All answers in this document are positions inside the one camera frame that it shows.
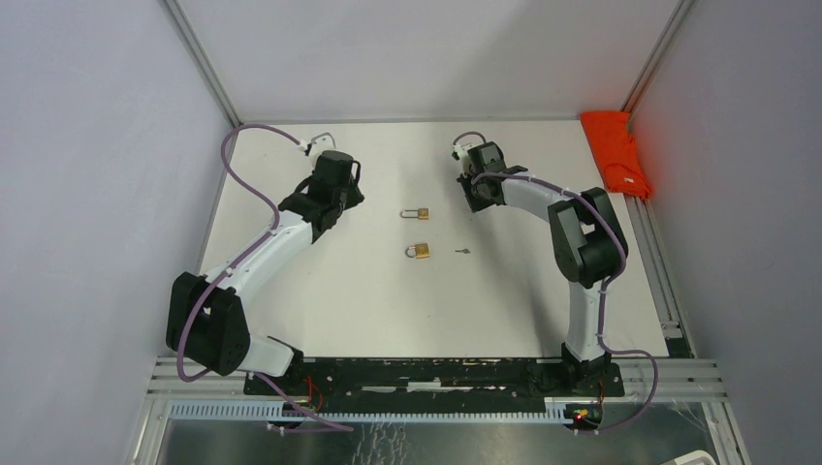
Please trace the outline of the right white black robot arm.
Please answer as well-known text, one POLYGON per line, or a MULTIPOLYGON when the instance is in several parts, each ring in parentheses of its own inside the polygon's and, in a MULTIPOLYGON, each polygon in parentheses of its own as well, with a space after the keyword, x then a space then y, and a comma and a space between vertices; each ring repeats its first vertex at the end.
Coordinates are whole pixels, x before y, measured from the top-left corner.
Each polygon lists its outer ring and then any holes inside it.
POLYGON ((569 285, 570 320, 558 368, 535 383, 555 382, 573 395, 588 393, 611 363, 602 342, 607 290, 628 256, 609 194, 602 188, 572 192, 524 167, 508 166, 501 148, 490 141, 456 142, 452 156, 461 165, 458 184, 472 211, 510 206, 548 223, 554 260, 569 285))

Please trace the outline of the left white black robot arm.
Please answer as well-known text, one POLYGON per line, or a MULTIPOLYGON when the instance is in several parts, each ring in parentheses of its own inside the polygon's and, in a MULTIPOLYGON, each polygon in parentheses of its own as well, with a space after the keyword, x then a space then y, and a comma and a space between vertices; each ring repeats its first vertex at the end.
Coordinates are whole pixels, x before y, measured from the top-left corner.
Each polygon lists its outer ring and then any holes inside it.
POLYGON ((278 206, 245 248, 203 275, 181 273, 173 282, 165 341, 182 357, 227 376, 262 372, 281 394, 297 392, 303 367, 298 349, 251 332, 245 307, 297 254, 333 228, 343 212, 364 201, 361 164, 334 149, 322 151, 312 173, 278 206))

